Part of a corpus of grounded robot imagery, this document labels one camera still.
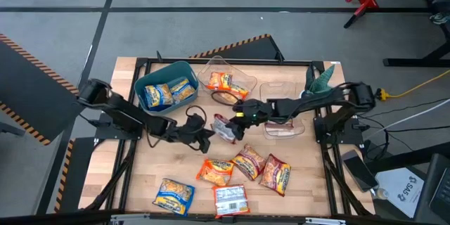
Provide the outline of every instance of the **plastic bin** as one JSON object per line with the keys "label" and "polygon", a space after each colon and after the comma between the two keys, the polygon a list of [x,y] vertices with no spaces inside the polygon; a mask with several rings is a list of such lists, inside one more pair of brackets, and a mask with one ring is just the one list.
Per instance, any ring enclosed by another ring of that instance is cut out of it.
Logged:
{"label": "plastic bin", "polygon": [[211,94],[214,90],[208,89],[206,86],[210,83],[212,72],[223,72],[232,74],[231,83],[248,90],[247,98],[252,93],[258,83],[256,77],[246,75],[232,65],[229,65],[221,56],[214,56],[206,63],[206,66],[198,73],[198,80],[202,84],[203,89]]}
{"label": "plastic bin", "polygon": [[[179,82],[183,81],[183,79],[185,78],[189,80],[189,83],[195,89],[194,94],[192,94],[189,98],[183,100],[182,102],[171,105],[168,108],[163,109],[156,108],[156,110],[148,109],[144,95],[144,89],[146,86],[156,84],[167,84],[169,88],[172,88]],[[150,73],[138,79],[134,84],[134,91],[138,95],[139,104],[141,105],[144,111],[146,111],[151,115],[165,115],[183,105],[186,105],[194,101],[197,98],[198,80],[189,63],[180,60],[177,61],[176,63],[172,63],[171,65],[168,65],[160,70],[157,70],[153,73]]]}
{"label": "plastic bin", "polygon": [[[291,98],[297,99],[296,84],[293,82],[267,82],[259,87],[259,95],[261,101],[267,102],[269,98]],[[299,134],[303,134],[304,125],[299,117],[292,119],[292,128],[278,125],[276,128],[269,127],[268,123],[264,123],[264,137],[268,140],[272,139],[289,139]]]}

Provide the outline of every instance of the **blue snack bag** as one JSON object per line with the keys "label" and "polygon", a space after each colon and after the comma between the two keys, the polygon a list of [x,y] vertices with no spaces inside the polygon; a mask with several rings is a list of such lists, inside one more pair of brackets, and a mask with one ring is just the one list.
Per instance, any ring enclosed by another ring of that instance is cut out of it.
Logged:
{"label": "blue snack bag", "polygon": [[170,92],[172,93],[174,102],[177,104],[194,94],[195,89],[189,84],[189,80],[185,78],[183,81],[170,88]]}
{"label": "blue snack bag", "polygon": [[167,84],[148,85],[144,89],[148,109],[167,107],[174,103],[172,93]]}
{"label": "blue snack bag", "polygon": [[175,214],[188,215],[194,197],[195,188],[171,179],[162,179],[154,205],[170,210]]}

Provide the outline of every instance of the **white cable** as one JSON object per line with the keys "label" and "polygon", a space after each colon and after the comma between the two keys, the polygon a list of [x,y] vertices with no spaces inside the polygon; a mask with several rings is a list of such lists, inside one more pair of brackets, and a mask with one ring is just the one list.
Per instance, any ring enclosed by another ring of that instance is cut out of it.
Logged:
{"label": "white cable", "polygon": [[440,107],[440,106],[443,106],[444,104],[448,103],[449,101],[450,101],[450,99],[447,99],[447,100],[445,100],[444,102],[440,103],[439,105],[436,105],[435,107],[432,107],[432,108],[430,108],[430,109],[428,109],[428,110],[424,110],[423,112],[417,113],[417,114],[412,115],[412,116],[410,116],[410,117],[407,117],[407,118],[405,118],[405,119],[399,120],[398,122],[392,123],[392,124],[390,124],[389,126],[386,126],[386,127],[382,128],[382,129],[376,131],[375,133],[371,134],[370,136],[364,138],[364,140],[367,141],[370,137],[372,137],[372,136],[374,136],[374,135],[380,133],[381,131],[384,131],[385,129],[387,129],[387,128],[389,128],[389,127],[392,127],[392,126],[394,126],[394,125],[396,125],[396,124],[405,122],[405,121],[407,121],[407,120],[410,120],[410,119],[412,119],[412,118],[414,118],[414,117],[417,117],[417,116],[420,116],[420,115],[422,115],[422,114],[428,113],[428,112],[430,112],[430,111],[432,111],[432,110],[434,110],[434,109],[436,109],[436,108],[438,108],[438,107]]}

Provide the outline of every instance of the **black floor line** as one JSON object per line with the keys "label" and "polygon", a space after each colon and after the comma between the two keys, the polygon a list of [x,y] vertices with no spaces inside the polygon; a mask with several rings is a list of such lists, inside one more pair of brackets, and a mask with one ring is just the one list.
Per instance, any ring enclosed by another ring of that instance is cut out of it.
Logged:
{"label": "black floor line", "polygon": [[101,12],[103,7],[0,7],[0,12],[35,12],[35,13],[92,13]]}
{"label": "black floor line", "polygon": [[[111,7],[112,2],[113,0],[106,0],[105,6],[102,8],[102,14],[100,16],[100,20],[98,21],[96,33],[92,40],[91,50],[89,51],[89,55],[87,56],[86,63],[84,64],[82,74],[79,78],[79,88],[80,86],[84,85],[84,83],[89,78],[89,73],[91,72],[92,65],[94,63],[94,58],[98,49],[98,44],[100,43],[103,28],[106,24],[106,18],[108,17],[108,9]],[[53,164],[50,170],[49,177],[47,178],[41,200],[39,201],[37,214],[45,214],[50,204],[51,196],[53,195],[53,190],[60,175],[60,168],[65,157],[65,151],[67,149],[74,125],[75,122],[67,127],[67,129],[63,132],[61,141],[58,144],[58,150],[56,152],[55,159],[53,160]]]}
{"label": "black floor line", "polygon": [[[354,13],[356,8],[333,7],[112,7],[110,13]],[[367,13],[429,13],[423,8],[374,8]]]}

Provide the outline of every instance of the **blue bin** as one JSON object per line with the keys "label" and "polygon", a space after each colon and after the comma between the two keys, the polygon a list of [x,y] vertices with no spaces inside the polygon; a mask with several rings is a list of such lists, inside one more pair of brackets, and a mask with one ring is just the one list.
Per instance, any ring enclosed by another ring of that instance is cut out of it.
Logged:
{"label": "blue bin", "polygon": [[[182,102],[171,105],[167,108],[156,108],[156,110],[148,109],[144,95],[144,89],[146,86],[156,84],[167,84],[169,88],[172,88],[179,82],[183,81],[183,79],[185,78],[189,80],[189,83],[195,89],[194,94],[192,94],[189,98],[183,100]],[[158,71],[155,71],[138,79],[134,84],[134,91],[138,95],[139,104],[141,104],[141,107],[143,108],[144,111],[146,111],[148,114],[151,115],[165,115],[183,105],[189,104],[190,102],[194,101],[197,98],[198,80],[189,63],[180,60],[177,61],[176,63],[172,63],[167,67],[164,67]]]}

